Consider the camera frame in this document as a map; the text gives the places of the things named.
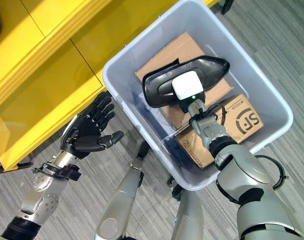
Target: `cardboard box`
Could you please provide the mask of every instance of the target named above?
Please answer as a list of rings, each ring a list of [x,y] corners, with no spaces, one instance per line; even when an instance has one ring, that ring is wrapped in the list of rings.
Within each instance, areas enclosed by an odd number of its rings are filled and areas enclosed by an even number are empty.
[[[177,58],[179,58],[180,63],[183,63],[202,55],[204,55],[202,49],[194,39],[185,32],[152,57],[136,72],[136,76],[142,81],[145,74],[167,65]],[[205,92],[205,105],[208,107],[211,106],[232,89],[233,88],[222,79],[212,89]],[[177,129],[188,122],[190,118],[188,113],[182,112],[179,105],[164,106],[161,109],[167,119]]]
[[[260,117],[244,95],[234,97],[224,106],[227,112],[224,126],[237,143],[242,142],[263,127]],[[217,122],[220,124],[221,108],[216,111],[216,114],[218,115]],[[203,147],[202,139],[193,129],[189,128],[187,132],[178,135],[177,141],[200,168],[204,168],[214,161],[211,153]]]

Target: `clear plastic storage bin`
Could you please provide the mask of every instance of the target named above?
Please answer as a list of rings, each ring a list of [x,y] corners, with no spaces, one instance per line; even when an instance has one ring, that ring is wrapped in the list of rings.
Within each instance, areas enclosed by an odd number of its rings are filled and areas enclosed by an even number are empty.
[[[293,115],[279,92],[202,1],[181,0],[175,4],[108,61],[103,81],[170,174],[183,188],[197,191],[215,180],[218,171],[213,164],[200,169],[174,139],[168,139],[175,129],[159,109],[147,105],[135,76],[151,57],[184,32],[208,55],[230,62],[224,78],[234,89],[226,97],[244,94],[261,117],[264,127],[242,143],[252,153],[284,134]]]

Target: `yellow cabinet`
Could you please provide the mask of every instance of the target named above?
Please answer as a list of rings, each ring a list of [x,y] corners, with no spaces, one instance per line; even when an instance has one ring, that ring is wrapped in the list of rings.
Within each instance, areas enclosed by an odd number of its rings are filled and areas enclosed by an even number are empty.
[[[103,89],[67,41],[0,105],[3,168],[13,168]]]
[[[175,2],[0,0],[4,169],[14,169],[103,91],[104,64]]]

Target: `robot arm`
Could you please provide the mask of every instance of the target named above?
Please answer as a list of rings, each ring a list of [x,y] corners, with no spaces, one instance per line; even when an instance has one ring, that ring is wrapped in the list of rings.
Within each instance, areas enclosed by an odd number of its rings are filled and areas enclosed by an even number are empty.
[[[190,123],[221,171],[216,180],[218,189],[231,202],[240,205],[237,212],[240,239],[303,239],[302,230],[275,194],[262,164],[246,147],[238,145],[214,116],[205,116],[205,110],[202,100],[191,103],[188,107]]]
[[[22,208],[8,225],[0,240],[32,240],[41,226],[58,206],[59,197],[68,180],[80,177],[76,163],[90,152],[102,151],[117,143],[121,131],[101,136],[108,121],[115,115],[111,97],[107,92],[99,94],[94,102],[68,125],[61,140],[61,151],[40,168],[33,189],[25,197]]]

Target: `cable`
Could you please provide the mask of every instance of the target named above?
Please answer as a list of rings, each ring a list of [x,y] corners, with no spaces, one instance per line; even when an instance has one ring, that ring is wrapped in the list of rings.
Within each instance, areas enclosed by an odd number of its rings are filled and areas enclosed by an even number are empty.
[[[270,160],[271,162],[273,162],[277,166],[277,168],[278,168],[278,170],[280,172],[280,177],[279,177],[279,180],[276,182],[276,184],[273,186],[273,189],[274,190],[279,189],[284,184],[285,179],[288,179],[288,176],[285,175],[285,170],[284,170],[283,165],[280,164],[280,162],[278,162],[277,160],[271,158],[270,156],[255,155],[255,157],[257,159],[259,159],[259,158],[268,159],[268,160]]]

